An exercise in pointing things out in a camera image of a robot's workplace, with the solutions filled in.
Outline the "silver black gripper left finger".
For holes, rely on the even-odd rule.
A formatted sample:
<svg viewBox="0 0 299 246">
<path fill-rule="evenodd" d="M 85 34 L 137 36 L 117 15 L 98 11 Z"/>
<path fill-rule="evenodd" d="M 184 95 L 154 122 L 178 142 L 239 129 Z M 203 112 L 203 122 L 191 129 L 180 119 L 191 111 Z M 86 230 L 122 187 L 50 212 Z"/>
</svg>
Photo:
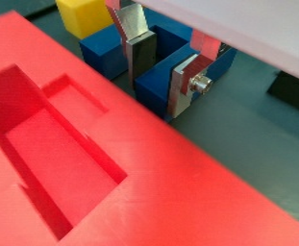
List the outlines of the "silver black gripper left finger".
<svg viewBox="0 0 299 246">
<path fill-rule="evenodd" d="M 149 30 L 144 8 L 132 0 L 104 0 L 128 62 L 129 84 L 154 65 L 156 33 Z"/>
</svg>

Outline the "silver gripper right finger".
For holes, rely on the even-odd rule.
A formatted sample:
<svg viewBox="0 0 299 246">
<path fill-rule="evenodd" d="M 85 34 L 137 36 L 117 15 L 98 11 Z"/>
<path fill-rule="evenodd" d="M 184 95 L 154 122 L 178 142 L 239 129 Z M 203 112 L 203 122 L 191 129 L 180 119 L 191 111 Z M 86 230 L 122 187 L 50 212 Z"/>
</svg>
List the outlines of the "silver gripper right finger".
<svg viewBox="0 0 299 246">
<path fill-rule="evenodd" d="M 205 74 L 216 60 L 219 45 L 217 39 L 192 31 L 189 47 L 197 54 L 191 54 L 172 70 L 166 111 L 173 118 L 188 108 L 193 93 L 204 94 L 212 85 Z"/>
</svg>

